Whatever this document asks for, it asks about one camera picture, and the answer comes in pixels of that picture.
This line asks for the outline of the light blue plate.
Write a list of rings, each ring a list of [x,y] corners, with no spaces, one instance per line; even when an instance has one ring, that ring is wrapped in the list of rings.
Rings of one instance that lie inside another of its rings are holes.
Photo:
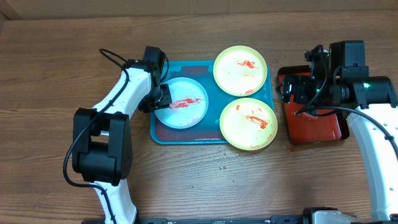
[[[208,110],[208,94],[204,87],[191,78],[178,77],[165,82],[172,102],[168,108],[156,110],[157,119],[174,129],[190,128],[199,123]]]

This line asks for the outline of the yellow-green plate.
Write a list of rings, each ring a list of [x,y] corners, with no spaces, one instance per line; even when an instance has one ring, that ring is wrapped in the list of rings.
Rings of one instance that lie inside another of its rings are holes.
[[[274,140],[278,122],[274,110],[265,102],[255,98],[239,98],[221,112],[220,130],[232,146],[255,151]]]
[[[216,84],[226,93],[238,97],[259,91],[267,74],[264,57],[257,50],[243,45],[222,51],[213,66]]]

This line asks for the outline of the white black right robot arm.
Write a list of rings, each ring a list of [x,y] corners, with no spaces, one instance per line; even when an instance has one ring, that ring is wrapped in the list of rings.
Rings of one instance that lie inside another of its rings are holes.
[[[397,222],[397,94],[386,76],[372,77],[362,40],[321,45],[306,64],[282,67],[276,92],[292,144],[342,141],[353,135],[371,194],[373,223]]]

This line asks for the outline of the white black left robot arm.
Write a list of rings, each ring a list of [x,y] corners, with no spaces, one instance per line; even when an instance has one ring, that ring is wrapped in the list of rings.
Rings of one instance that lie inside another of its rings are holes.
[[[163,81],[168,59],[147,46],[140,60],[123,58],[121,77],[92,109],[79,108],[73,117],[73,142],[64,158],[63,176],[74,187],[92,188],[104,210],[103,223],[139,223],[127,177],[132,166],[130,119],[135,110],[152,113],[170,106]]]

